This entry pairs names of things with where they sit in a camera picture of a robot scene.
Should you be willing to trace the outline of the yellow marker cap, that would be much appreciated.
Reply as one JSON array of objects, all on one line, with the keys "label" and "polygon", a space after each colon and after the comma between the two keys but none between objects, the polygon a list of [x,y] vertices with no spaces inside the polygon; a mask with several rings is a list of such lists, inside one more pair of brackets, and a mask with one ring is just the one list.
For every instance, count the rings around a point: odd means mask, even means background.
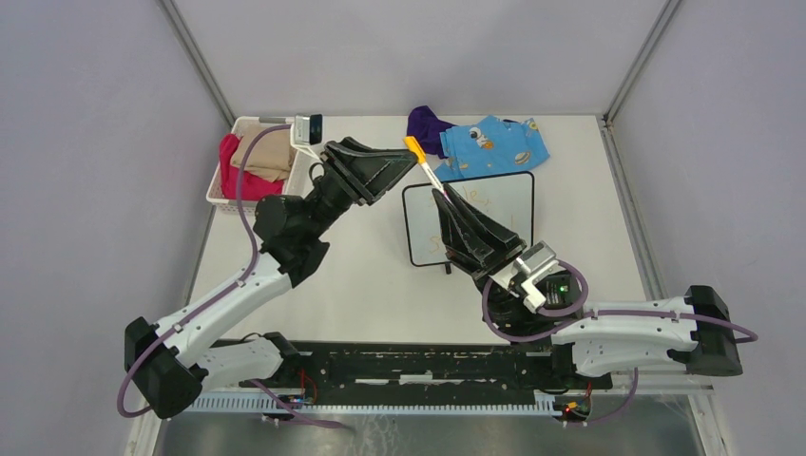
[{"label": "yellow marker cap", "polygon": [[403,139],[403,142],[408,148],[408,150],[416,156],[417,162],[419,164],[424,164],[427,162],[427,154],[425,153],[424,149],[422,148],[416,137],[406,136]]}]

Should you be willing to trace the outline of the white whiteboard black frame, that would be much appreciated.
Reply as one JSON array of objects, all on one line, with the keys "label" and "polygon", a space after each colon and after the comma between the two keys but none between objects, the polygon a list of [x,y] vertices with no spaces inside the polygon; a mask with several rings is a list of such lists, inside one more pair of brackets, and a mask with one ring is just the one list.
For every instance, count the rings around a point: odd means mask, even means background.
[{"label": "white whiteboard black frame", "polygon": [[[455,180],[450,186],[486,216],[515,232],[527,245],[534,240],[534,177],[529,172]],[[402,191],[409,258],[415,267],[448,262],[442,243],[432,187],[422,183]]]}]

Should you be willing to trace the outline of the white marker pen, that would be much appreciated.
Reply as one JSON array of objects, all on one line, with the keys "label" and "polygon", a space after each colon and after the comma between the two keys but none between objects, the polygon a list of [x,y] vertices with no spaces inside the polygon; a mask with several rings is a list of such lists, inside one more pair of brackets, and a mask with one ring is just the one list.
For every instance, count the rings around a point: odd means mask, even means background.
[{"label": "white marker pen", "polygon": [[430,183],[430,185],[432,186],[432,188],[434,190],[436,190],[440,195],[446,197],[447,193],[446,193],[445,187],[444,187],[442,181],[439,178],[436,177],[436,175],[434,174],[434,172],[433,172],[432,168],[430,167],[430,165],[426,161],[421,161],[418,165],[419,165],[420,169],[423,171],[423,173],[425,174],[425,176],[426,176],[428,182]]}]

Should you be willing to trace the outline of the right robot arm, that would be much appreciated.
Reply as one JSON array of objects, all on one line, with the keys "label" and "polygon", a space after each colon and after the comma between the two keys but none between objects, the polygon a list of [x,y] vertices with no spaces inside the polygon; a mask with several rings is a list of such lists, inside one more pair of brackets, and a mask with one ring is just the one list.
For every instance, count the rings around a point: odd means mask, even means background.
[{"label": "right robot arm", "polygon": [[446,257],[480,291],[483,322],[511,344],[550,346],[556,385],[647,366],[742,374],[739,346],[758,334],[732,321],[712,287],[665,299],[594,301],[583,274],[543,241],[527,245],[447,184],[432,198]]}]

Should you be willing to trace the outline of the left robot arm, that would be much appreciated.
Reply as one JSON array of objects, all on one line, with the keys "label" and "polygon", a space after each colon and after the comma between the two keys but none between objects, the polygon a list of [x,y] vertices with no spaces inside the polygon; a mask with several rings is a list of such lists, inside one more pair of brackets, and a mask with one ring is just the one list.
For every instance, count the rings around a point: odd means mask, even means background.
[{"label": "left robot arm", "polygon": [[205,297],[155,323],[139,317],[125,329],[126,384],[135,384],[146,410],[176,416],[208,391],[246,381],[291,385],[298,361],[280,342],[259,337],[219,345],[219,339],[269,301],[296,288],[329,250],[322,235],[354,205],[382,198],[425,163],[416,141],[403,149],[373,149],[351,137],[325,143],[322,173],[305,196],[270,195],[255,208],[246,232],[252,255]]}]

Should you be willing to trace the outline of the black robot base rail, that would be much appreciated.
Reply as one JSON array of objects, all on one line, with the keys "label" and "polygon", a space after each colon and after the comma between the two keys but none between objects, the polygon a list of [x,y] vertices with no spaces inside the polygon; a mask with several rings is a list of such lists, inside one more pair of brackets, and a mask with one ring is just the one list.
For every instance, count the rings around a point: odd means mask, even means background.
[{"label": "black robot base rail", "polygon": [[536,394],[609,390],[610,375],[588,378],[547,346],[288,341],[262,385],[294,405],[388,411],[510,410]]}]

